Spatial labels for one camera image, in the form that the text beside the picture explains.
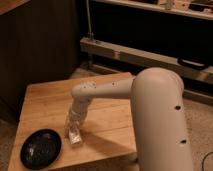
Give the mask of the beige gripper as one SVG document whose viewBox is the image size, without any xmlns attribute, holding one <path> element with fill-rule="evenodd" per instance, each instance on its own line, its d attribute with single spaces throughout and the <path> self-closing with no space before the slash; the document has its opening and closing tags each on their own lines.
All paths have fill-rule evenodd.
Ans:
<svg viewBox="0 0 213 171">
<path fill-rule="evenodd" d="M 80 132 L 80 129 L 87 117 L 87 110 L 76 110 L 73 106 L 71 106 L 69 108 L 68 116 L 65 121 L 65 133 L 69 132 L 70 122 L 75 123 L 76 129 Z"/>
</svg>

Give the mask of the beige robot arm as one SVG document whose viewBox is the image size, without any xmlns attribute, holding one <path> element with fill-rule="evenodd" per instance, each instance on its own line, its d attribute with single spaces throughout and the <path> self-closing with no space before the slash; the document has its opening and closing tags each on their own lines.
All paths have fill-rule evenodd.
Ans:
<svg viewBox="0 0 213 171">
<path fill-rule="evenodd" d="M 154 67 L 137 76 L 98 85 L 73 87 L 67 115 L 72 145 L 82 142 L 80 125 L 95 98 L 130 101 L 140 171 L 194 171 L 183 105 L 184 83 L 168 69 Z"/>
</svg>

